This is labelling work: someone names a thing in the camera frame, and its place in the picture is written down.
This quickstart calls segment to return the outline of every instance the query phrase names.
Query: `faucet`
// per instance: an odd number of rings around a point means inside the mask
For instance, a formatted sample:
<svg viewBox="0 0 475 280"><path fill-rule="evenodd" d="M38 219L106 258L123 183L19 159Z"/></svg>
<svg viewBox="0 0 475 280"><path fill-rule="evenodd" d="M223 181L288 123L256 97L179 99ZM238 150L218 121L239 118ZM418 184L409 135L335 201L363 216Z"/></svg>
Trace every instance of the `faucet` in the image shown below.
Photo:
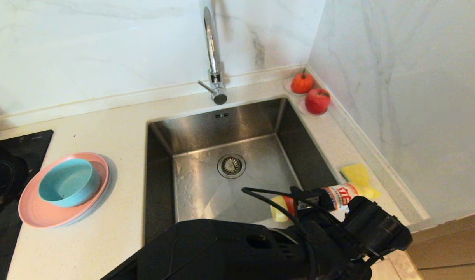
<svg viewBox="0 0 475 280"><path fill-rule="evenodd" d="M220 56L218 54L217 31L215 29L211 0L200 0L200 7L206 33L208 59L210 60L210 68L208 69L210 87L205 85L202 81L198 81L198 84L211 92L211 99L215 104L221 105L227 101L227 95L225 94L222 63L220 62Z"/></svg>

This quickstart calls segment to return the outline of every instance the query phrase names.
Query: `countertop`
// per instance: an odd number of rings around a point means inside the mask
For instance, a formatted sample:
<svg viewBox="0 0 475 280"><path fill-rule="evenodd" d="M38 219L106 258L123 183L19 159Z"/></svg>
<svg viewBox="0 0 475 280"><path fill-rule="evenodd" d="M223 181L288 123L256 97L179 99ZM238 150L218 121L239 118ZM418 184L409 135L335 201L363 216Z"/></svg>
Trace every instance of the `countertop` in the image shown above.
<svg viewBox="0 0 475 280"><path fill-rule="evenodd" d="M25 224L21 227L8 280L96 280L106 275L143 246L147 124L280 97L289 98L297 109L299 98L288 94L282 83L277 80L230 88L229 100L220 106L205 92L0 131L2 140L54 130L43 166L67 154L89 151L104 156L112 171L111 192L88 217L53 229L35 229ZM382 194L376 202L407 224L329 112L318 118L306 117L298 110L297 113L336 179L344 182L339 173L341 167L363 163L369 170L371 184Z"/></svg>

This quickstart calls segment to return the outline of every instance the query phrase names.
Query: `marble wall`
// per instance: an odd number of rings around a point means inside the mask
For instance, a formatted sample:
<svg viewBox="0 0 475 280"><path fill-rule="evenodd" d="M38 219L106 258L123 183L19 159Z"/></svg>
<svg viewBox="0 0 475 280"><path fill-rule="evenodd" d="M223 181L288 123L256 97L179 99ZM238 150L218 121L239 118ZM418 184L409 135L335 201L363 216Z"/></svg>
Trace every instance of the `marble wall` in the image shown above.
<svg viewBox="0 0 475 280"><path fill-rule="evenodd" d="M226 74L306 63L323 4L215 0ZM0 116L207 79L208 67L198 0L0 0Z"/></svg>
<svg viewBox="0 0 475 280"><path fill-rule="evenodd" d="M327 0L309 64L431 218L475 212L475 0Z"/></svg>

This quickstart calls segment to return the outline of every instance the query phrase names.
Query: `yellow sponge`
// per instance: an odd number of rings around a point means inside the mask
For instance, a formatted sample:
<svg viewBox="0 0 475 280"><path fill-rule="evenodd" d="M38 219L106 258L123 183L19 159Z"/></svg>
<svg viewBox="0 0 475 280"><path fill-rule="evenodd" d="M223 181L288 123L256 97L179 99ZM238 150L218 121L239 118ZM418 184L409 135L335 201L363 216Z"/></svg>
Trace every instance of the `yellow sponge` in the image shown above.
<svg viewBox="0 0 475 280"><path fill-rule="evenodd" d="M340 171L343 177L357 189L359 195L368 199L375 199L381 195L370 185L369 174L361 163L345 166Z"/></svg>

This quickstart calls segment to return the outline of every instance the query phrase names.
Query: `sink basin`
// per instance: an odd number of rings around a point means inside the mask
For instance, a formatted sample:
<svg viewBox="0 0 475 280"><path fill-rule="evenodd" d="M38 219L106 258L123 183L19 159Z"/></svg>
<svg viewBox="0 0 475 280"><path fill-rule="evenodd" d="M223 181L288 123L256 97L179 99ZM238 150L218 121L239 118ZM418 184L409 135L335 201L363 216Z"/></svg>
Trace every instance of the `sink basin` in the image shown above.
<svg viewBox="0 0 475 280"><path fill-rule="evenodd" d="M269 206L243 187L289 193L290 186L337 184L285 98L165 119L147 129L146 242L178 221L271 218Z"/></svg>

